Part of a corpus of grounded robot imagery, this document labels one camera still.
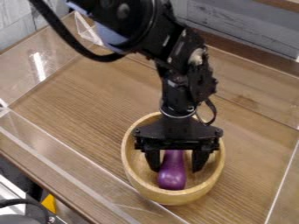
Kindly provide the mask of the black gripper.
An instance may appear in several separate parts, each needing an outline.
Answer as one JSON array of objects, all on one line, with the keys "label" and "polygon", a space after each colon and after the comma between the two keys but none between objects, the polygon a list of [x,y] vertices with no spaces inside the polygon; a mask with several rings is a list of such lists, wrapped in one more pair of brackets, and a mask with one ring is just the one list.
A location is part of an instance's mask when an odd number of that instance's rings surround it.
[{"label": "black gripper", "polygon": [[154,172],[159,172],[162,166],[159,150],[194,150],[191,168],[199,172],[208,161],[210,152],[220,147],[222,136],[220,128],[203,125],[192,117],[172,119],[158,115],[134,128],[135,148],[144,152]]}]

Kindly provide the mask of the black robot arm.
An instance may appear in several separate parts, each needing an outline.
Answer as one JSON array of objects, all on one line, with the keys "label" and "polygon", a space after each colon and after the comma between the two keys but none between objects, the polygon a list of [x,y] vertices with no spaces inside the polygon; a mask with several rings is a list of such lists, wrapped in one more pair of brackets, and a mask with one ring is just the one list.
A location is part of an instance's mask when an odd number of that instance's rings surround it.
[{"label": "black robot arm", "polygon": [[216,108],[211,96],[219,84],[204,39],[178,20],[170,0],[67,0],[67,5],[95,21],[111,51],[140,53],[155,63],[163,87],[160,115],[134,128],[135,148],[151,170],[160,170],[162,150],[179,150],[191,152],[191,169],[200,171],[223,136],[198,114],[200,105]]}]

